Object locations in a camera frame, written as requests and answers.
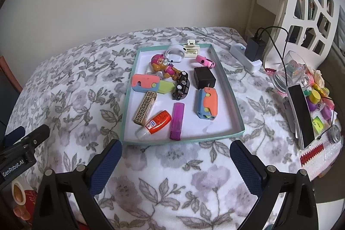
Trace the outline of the glass jar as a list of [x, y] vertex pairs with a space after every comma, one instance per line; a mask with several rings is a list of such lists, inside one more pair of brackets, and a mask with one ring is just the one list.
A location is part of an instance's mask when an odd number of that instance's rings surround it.
[[283, 62], [273, 74], [273, 85], [283, 95], [287, 87], [299, 84], [302, 90], [311, 86], [311, 80], [307, 74], [307, 65], [300, 55], [294, 51], [288, 51]]

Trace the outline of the red dark furniture edge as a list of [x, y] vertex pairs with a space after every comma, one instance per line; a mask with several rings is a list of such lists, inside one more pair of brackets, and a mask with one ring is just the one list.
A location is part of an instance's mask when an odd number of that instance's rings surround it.
[[3, 55], [0, 56], [0, 68], [1, 71], [5, 74], [8, 81], [11, 83], [11, 85], [16, 89], [16, 91], [21, 93], [23, 87], [21, 87], [21, 85], [13, 75]]

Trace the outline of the black plugged charger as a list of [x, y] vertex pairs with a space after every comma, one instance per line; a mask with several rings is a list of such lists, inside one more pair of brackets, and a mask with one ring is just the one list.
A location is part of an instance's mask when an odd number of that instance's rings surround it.
[[263, 52], [267, 43], [261, 38], [260, 31], [263, 28], [257, 29], [253, 37], [247, 39], [247, 47], [245, 56], [251, 61], [261, 60], [263, 58]]

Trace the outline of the cream plastic clip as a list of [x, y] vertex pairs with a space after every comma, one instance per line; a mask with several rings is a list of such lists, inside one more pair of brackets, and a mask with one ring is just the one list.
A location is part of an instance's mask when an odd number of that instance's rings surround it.
[[183, 45], [185, 50], [186, 58], [196, 58], [200, 52], [200, 46], [196, 43], [195, 40], [188, 39], [187, 43]]

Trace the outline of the tape roll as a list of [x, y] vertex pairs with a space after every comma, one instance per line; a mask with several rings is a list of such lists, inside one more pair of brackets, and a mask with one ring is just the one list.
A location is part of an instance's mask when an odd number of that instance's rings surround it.
[[25, 205], [26, 195], [21, 183], [17, 180], [14, 180], [11, 183], [11, 191], [15, 203], [17, 203], [18, 205]]

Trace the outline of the floral purple blanket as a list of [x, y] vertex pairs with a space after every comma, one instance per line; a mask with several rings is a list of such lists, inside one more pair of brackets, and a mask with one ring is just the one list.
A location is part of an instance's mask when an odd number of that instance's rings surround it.
[[[188, 40], [214, 46], [245, 124], [245, 146], [266, 165], [297, 172], [297, 147], [268, 75], [248, 73], [230, 55], [230, 46], [243, 42], [241, 35], [228, 27], [167, 27], [99, 39], [36, 68], [7, 127], [50, 127], [36, 164], [24, 174], [26, 184], [37, 190], [47, 169], [72, 171], [118, 138], [137, 50]], [[223, 139], [125, 147], [96, 200], [116, 229], [236, 229], [256, 197], [230, 159], [229, 146]]]

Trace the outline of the white shelf unit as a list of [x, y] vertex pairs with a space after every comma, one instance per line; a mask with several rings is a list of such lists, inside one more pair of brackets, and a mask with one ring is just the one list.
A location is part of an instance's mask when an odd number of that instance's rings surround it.
[[266, 68], [277, 69], [284, 54], [317, 68], [328, 56], [344, 0], [252, 0], [275, 15], [263, 57]]

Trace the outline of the pink small watch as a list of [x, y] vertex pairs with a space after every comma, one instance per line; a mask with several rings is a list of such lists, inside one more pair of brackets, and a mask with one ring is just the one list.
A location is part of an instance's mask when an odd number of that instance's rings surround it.
[[210, 60], [204, 56], [197, 55], [195, 59], [196, 59], [196, 62], [200, 63], [204, 67], [208, 67], [209, 69], [213, 69], [216, 66], [214, 61], [212, 61], [212, 60]]

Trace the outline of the black toy car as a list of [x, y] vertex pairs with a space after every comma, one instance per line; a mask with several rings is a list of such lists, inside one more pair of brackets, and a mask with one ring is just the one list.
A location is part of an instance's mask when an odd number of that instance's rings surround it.
[[177, 84], [175, 91], [172, 93], [173, 100], [182, 100], [185, 99], [188, 95], [190, 88], [190, 80], [188, 79], [188, 73], [186, 71], [182, 71], [180, 73], [180, 77], [177, 79]]

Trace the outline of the purple rectangular tube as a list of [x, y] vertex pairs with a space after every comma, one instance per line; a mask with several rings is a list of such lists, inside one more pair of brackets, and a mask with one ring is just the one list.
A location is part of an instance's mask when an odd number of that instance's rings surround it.
[[174, 103], [169, 138], [173, 141], [180, 141], [184, 118], [184, 103]]

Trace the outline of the gold greek-key lighter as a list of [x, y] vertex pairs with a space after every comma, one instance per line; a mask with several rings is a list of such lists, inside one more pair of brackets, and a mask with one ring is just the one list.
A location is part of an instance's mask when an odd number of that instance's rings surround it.
[[149, 116], [149, 114], [153, 108], [153, 105], [154, 105], [156, 99], [157, 99], [157, 93], [156, 92], [148, 91], [145, 94], [145, 96], [144, 96], [135, 116], [134, 116], [133, 122], [135, 124], [138, 124], [141, 126], [144, 126], [146, 124], [146, 121], [148, 119], [148, 116]]

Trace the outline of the white power strip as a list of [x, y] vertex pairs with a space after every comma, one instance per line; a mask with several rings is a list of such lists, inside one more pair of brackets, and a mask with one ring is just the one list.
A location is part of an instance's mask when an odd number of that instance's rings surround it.
[[245, 67], [246, 70], [248, 70], [250, 73], [255, 73], [260, 70], [262, 66], [261, 60], [256, 61], [250, 61], [245, 56], [246, 47], [242, 45], [241, 43], [233, 44], [230, 47], [230, 54], [237, 59]]

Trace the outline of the black phone on stand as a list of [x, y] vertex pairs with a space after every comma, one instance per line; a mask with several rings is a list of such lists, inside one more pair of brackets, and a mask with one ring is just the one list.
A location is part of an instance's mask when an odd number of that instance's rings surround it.
[[301, 150], [305, 150], [315, 140], [312, 119], [306, 97], [299, 84], [287, 87], [287, 95], [295, 121], [298, 145]]

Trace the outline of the red white small bottle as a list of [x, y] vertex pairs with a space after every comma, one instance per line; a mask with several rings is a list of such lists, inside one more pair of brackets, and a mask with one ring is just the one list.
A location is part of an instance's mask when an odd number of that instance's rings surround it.
[[136, 137], [142, 139], [147, 135], [152, 135], [163, 129], [170, 121], [172, 117], [170, 113], [166, 110], [158, 113], [152, 119], [148, 121], [138, 132], [136, 132]]

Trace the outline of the coral blue green folding toy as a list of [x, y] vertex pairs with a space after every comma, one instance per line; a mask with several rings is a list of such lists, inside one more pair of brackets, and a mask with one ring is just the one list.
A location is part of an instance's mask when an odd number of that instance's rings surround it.
[[164, 81], [155, 75], [135, 74], [132, 76], [131, 87], [135, 92], [156, 92], [166, 94], [175, 89], [175, 84], [173, 82]]

